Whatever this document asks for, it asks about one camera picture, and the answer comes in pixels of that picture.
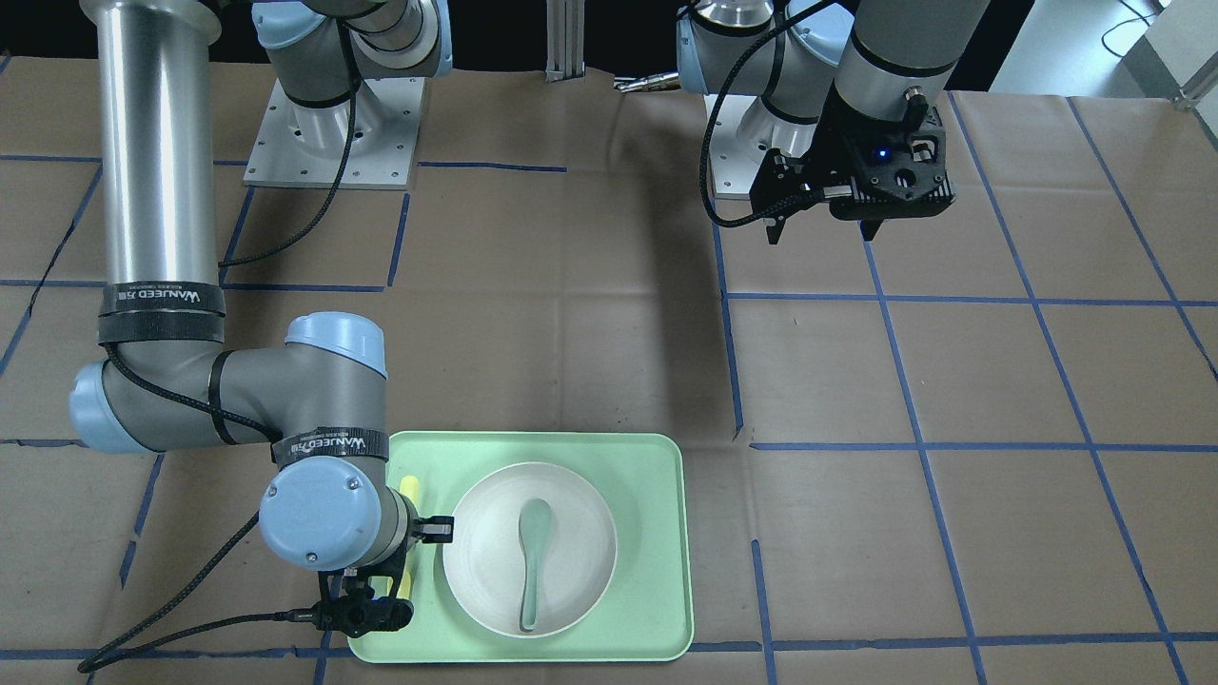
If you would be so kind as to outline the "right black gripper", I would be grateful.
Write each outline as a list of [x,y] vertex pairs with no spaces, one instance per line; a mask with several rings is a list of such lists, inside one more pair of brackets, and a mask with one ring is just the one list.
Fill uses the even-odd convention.
[[454,517],[409,517],[407,520],[407,545],[414,542],[452,542],[454,538]]

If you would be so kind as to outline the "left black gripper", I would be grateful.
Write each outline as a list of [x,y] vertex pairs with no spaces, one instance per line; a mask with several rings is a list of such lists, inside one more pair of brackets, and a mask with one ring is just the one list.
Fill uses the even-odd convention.
[[875,119],[829,91],[809,150],[766,152],[750,186],[750,207],[764,218],[770,246],[814,228],[792,216],[827,204],[832,217],[856,221],[865,244],[887,219],[928,218],[955,204],[948,174],[948,134],[923,91],[896,98],[894,121]]

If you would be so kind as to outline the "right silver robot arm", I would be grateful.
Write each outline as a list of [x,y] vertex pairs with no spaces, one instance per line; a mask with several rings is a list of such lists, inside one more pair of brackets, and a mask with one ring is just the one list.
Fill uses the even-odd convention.
[[343,312],[304,314],[285,342],[227,351],[212,204],[207,49],[197,1],[84,1],[104,95],[108,278],[104,362],[83,367],[69,421],[105,453],[268,442],[266,545],[287,563],[342,572],[449,542],[389,484],[382,330]]

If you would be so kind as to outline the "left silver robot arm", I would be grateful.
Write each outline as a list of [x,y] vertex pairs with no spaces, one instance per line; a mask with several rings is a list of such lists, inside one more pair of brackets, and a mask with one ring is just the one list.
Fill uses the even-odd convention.
[[[871,240],[890,219],[955,201],[935,108],[987,1],[688,1],[676,20],[682,89],[713,98],[697,191],[722,228],[786,222],[825,204]],[[756,157],[749,212],[713,200],[713,139],[728,96],[749,96]]]

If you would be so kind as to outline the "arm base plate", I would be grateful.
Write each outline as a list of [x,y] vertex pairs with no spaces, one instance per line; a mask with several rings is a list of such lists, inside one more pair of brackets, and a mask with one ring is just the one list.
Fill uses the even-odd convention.
[[717,200],[747,200],[758,166],[770,147],[799,157],[812,143],[815,123],[793,123],[766,108],[760,98],[726,96],[714,126],[713,191]]
[[248,186],[326,189],[346,162],[341,189],[406,190],[415,165],[426,79],[365,80],[348,133],[348,104],[304,108],[280,84],[248,152]]

